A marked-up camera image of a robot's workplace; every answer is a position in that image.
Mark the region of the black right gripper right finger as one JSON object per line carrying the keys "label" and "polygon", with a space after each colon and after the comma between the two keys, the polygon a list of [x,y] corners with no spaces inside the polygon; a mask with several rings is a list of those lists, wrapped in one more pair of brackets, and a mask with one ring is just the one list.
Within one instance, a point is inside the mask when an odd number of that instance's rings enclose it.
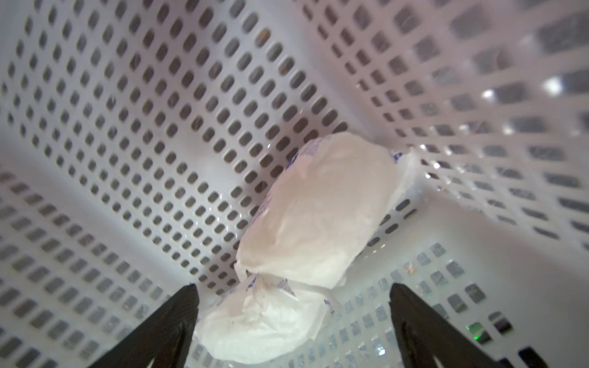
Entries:
{"label": "black right gripper right finger", "polygon": [[405,367],[498,367],[408,286],[390,291],[391,320]]}

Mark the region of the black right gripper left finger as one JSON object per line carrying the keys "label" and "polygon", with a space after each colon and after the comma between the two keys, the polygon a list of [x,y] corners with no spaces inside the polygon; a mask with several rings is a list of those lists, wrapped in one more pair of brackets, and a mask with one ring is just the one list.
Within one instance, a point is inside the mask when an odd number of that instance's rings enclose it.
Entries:
{"label": "black right gripper left finger", "polygon": [[93,367],[184,367],[199,314],[197,286],[179,289]]}

